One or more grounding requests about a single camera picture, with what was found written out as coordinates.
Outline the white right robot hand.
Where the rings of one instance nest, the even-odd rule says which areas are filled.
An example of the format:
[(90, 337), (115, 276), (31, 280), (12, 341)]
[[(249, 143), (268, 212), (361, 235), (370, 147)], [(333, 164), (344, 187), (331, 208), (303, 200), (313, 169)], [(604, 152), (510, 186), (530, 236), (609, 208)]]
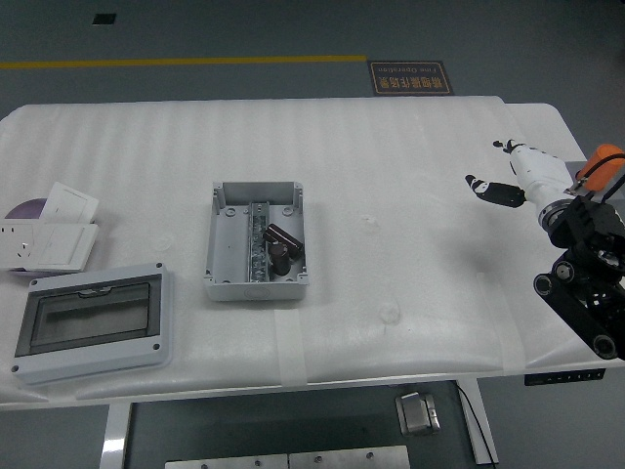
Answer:
[(514, 140), (495, 141), (493, 145), (508, 155), (517, 184), (487, 182), (467, 175), (465, 180), (479, 199), (512, 208), (530, 202), (539, 214), (572, 201), (573, 196), (567, 192), (572, 180), (562, 160)]

